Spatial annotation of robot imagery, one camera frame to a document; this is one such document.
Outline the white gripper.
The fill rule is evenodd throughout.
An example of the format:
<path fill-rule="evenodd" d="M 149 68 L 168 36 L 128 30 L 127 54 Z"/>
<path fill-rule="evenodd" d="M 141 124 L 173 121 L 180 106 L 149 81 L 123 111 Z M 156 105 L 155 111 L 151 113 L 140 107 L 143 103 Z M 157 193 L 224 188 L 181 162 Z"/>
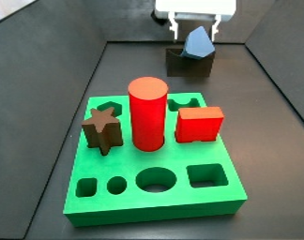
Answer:
<path fill-rule="evenodd" d="M 228 22 L 236 13 L 236 0 L 155 0 L 153 15 L 157 19 L 171 21 L 173 42 L 179 39 L 179 23 L 181 21 L 211 21 L 212 42 L 219 33 L 219 25 Z"/>

